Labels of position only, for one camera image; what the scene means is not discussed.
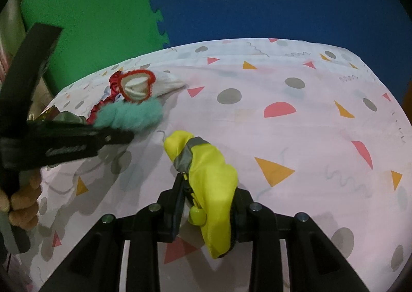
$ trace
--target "teal fluffy trim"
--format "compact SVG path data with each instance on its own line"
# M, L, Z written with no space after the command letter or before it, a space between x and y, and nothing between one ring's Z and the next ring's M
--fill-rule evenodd
M160 102L152 97L141 104L116 102L104 105L97 112L94 126L111 127L140 132L157 124L163 117Z

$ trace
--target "human hand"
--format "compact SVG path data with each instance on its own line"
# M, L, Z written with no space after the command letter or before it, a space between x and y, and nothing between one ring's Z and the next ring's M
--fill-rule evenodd
M10 199L0 189L0 210L9 213L9 221L13 226L31 230L37 225L37 199L42 193L41 182L40 170L36 169L30 175L29 183L14 193Z

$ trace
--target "pink triangle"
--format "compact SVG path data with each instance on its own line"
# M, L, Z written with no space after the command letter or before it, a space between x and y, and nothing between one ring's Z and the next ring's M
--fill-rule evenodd
M372 159L365 145L360 141L352 141L358 153L365 159L366 163L369 164L370 168L373 169Z
M313 64L312 61L306 62L306 63L304 63L303 65L307 65L308 67L311 67L311 68L313 68L313 69L316 69L316 67L315 67L315 65Z
M164 264L168 264L179 258L196 251L197 248L186 242L180 237L177 237L173 243L168 243L166 246L166 254L164 254Z
M264 109L263 116L265 118L278 117L281 115L295 113L296 109L289 103L276 102L270 104Z
M57 232L54 231L53 243L51 244L52 248L58 247L61 245L60 239L57 236Z
M200 88L193 88L193 89L187 89L190 97L195 97L200 91L204 89L204 86L201 86Z
M214 57L208 57L207 58L207 64L211 64L213 62L219 61L219 58L214 58Z
M391 101L387 93L384 93L382 96L384 96L388 101Z

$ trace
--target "bolt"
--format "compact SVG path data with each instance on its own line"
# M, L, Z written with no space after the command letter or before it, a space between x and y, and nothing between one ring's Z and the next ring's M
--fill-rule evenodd
M102 216L102 222L104 224L109 224L115 219L115 216L113 214L105 214Z
M158 203L153 203L149 205L149 211L150 212L157 212L158 210L161 209L161 205Z
M301 222L306 222L309 220L309 216L306 213L299 212L295 215L295 218L298 219Z
M249 205L249 209L252 212L259 212L262 209L262 205L260 205L259 203L251 203Z

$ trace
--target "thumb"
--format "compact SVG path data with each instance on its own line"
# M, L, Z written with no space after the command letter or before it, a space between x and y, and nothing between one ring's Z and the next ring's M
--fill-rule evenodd
M2 212L9 212L10 210L10 202L7 195L0 189L0 211Z

